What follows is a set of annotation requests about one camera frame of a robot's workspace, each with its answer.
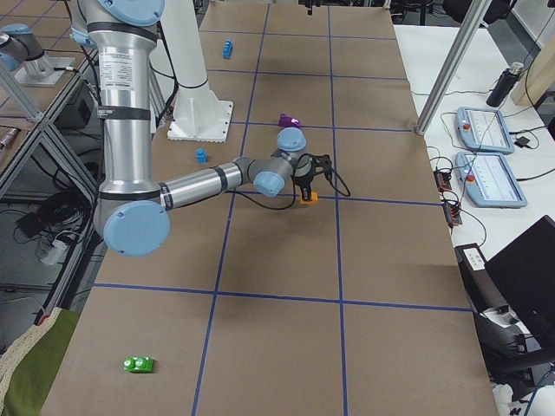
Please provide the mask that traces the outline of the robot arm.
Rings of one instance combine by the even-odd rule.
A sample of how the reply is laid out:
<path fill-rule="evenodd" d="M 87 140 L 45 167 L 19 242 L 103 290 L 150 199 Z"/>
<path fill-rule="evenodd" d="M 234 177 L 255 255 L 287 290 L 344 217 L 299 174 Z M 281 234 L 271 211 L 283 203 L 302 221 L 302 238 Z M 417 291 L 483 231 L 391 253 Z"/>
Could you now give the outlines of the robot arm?
<path fill-rule="evenodd" d="M 268 159 L 238 158 L 167 182 L 152 174 L 150 55 L 164 38 L 177 89 L 170 137 L 222 142 L 232 103 L 210 89 L 199 29 L 189 1 L 74 1 L 72 36 L 99 53 L 98 116 L 105 128 L 105 179 L 94 224 L 109 249 L 127 257 L 157 250 L 170 230 L 168 213 L 252 184 L 277 196 L 288 182 L 311 200 L 316 159 L 303 133 L 288 127 Z"/>

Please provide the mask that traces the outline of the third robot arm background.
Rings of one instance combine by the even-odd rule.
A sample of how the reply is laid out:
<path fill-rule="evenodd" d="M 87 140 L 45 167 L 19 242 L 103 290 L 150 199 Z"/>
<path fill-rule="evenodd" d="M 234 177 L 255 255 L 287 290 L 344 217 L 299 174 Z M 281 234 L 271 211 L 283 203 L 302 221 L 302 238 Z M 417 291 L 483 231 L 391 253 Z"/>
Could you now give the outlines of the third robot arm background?
<path fill-rule="evenodd" d="M 1 63 L 24 86 L 52 87 L 66 72 L 75 72 L 73 57 L 51 56 L 30 27 L 13 23 L 1 28 Z"/>

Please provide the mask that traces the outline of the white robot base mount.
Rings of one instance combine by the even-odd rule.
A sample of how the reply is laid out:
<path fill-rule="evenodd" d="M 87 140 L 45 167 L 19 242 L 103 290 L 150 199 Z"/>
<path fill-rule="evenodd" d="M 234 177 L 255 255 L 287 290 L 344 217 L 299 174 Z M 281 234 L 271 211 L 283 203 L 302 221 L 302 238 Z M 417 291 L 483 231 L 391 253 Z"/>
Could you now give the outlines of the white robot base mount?
<path fill-rule="evenodd" d="M 168 138 L 226 141 L 233 103 L 219 100 L 209 85 L 193 2 L 166 1 L 161 25 L 178 82 Z"/>

